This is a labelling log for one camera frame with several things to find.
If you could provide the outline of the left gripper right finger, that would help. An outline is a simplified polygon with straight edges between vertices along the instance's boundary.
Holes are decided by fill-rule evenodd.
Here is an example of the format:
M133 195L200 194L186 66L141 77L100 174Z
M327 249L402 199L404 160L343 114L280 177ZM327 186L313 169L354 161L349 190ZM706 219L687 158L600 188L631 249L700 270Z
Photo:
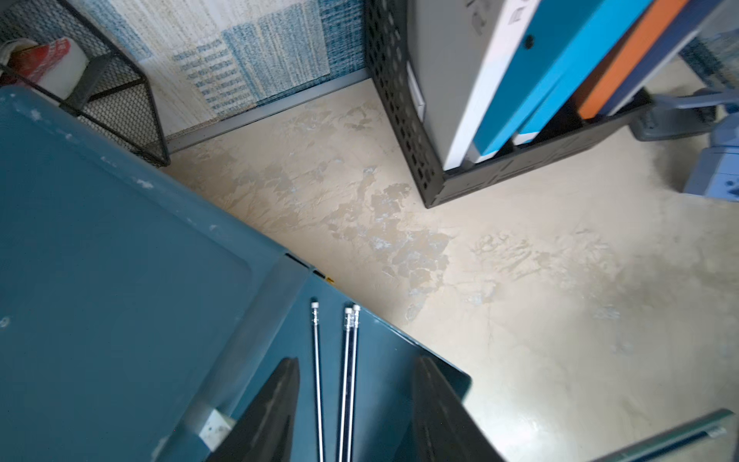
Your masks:
M412 398L419 461L503 461L429 357L416 360Z

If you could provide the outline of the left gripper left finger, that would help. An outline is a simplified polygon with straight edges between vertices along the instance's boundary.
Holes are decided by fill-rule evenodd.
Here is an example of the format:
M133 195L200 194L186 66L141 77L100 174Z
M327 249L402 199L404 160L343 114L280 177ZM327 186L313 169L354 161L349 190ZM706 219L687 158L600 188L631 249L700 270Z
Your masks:
M283 358L207 461L289 461L300 385L297 358Z

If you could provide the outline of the teal drawer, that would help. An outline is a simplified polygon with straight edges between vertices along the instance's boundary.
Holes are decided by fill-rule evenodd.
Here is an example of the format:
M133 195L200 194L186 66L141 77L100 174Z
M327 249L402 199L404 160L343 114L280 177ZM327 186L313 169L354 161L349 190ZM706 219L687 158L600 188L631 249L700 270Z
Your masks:
M319 302L321 396L325 458L337 458L342 387L344 307L351 299L317 275L298 292L259 368L236 407L242 416L278 363L285 357L299 362L300 385L291 458L318 458L313 334L310 304ZM396 327L363 309L360 313L358 380L352 458L355 461L413 461L412 373L417 358L429 356L459 398L471 388L471 377Z

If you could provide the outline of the teal drawer cabinet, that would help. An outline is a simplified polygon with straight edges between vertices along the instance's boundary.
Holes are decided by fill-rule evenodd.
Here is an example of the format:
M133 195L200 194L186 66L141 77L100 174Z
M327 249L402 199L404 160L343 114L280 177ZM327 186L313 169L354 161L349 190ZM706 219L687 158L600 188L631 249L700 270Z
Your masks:
M310 270L30 90L1 91L1 457L202 461Z

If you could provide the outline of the dark pencil pair angled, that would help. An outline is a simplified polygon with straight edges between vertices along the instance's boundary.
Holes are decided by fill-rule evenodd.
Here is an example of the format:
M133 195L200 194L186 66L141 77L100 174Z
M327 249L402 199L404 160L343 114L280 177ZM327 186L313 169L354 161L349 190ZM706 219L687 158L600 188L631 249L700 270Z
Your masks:
M727 408L712 411L646 440L615 450L596 462L654 461L704 441L727 434L727 424L736 414Z

